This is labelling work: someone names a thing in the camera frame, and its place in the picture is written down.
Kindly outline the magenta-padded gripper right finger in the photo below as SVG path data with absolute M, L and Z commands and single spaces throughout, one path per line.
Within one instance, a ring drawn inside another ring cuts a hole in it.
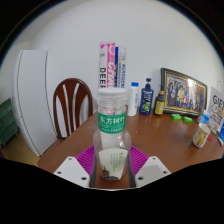
M 128 175 L 131 188 L 143 187 L 171 172 L 156 156 L 148 157 L 141 150 L 131 147 L 128 160 Z

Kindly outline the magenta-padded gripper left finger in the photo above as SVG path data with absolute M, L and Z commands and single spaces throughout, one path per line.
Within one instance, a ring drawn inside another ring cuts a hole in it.
M 76 157 L 68 156 L 54 174 L 82 187 L 94 187 L 96 181 L 94 147 L 85 149 Z

